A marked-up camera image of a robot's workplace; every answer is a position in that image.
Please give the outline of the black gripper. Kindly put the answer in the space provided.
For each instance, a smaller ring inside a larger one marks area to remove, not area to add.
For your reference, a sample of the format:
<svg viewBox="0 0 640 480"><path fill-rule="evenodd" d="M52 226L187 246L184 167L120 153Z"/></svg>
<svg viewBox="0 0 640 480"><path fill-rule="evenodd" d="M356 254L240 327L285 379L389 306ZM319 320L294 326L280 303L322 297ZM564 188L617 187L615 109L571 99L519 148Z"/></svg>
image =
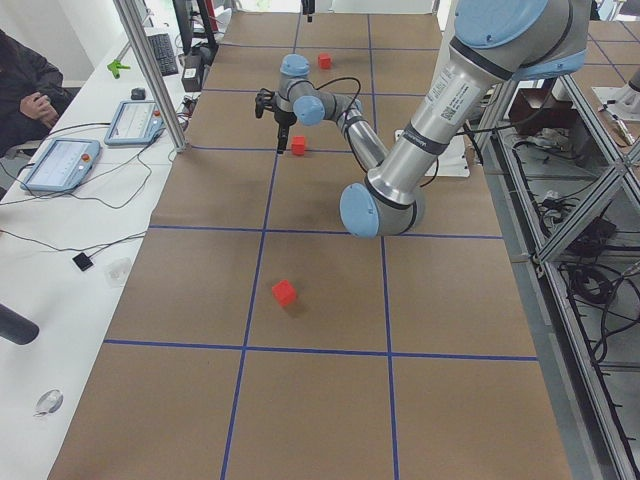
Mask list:
<svg viewBox="0 0 640 480"><path fill-rule="evenodd" d="M295 113L289 103L274 104L274 119L278 124L277 152L284 153L287 149L289 130L295 124Z"/></svg>

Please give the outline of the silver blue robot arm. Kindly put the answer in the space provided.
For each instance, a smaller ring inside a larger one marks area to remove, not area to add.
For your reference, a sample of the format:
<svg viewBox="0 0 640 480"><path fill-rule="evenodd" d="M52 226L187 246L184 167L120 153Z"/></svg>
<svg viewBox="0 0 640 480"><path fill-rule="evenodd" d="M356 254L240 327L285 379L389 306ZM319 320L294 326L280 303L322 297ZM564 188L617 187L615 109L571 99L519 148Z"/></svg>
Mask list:
<svg viewBox="0 0 640 480"><path fill-rule="evenodd" d="M583 66L590 12L588 1L459 2L449 61L392 148L363 118L355 96L315 87L308 60L298 54L283 58L275 91L256 95L255 114L273 113L279 152L296 122L334 122L366 170L341 194L344 227L361 238L401 234L422 219L421 182L490 87L557 78Z"/></svg>

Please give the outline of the person's hand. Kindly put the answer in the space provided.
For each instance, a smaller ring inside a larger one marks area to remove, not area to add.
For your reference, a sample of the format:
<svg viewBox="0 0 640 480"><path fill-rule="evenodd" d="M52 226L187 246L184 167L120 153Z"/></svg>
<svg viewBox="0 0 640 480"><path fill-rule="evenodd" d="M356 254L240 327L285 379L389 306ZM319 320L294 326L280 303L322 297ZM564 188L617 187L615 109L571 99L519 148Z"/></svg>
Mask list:
<svg viewBox="0 0 640 480"><path fill-rule="evenodd" d="M46 95L36 92L20 101L20 112L26 117L37 120L51 129L59 119L59 114Z"/></svg>

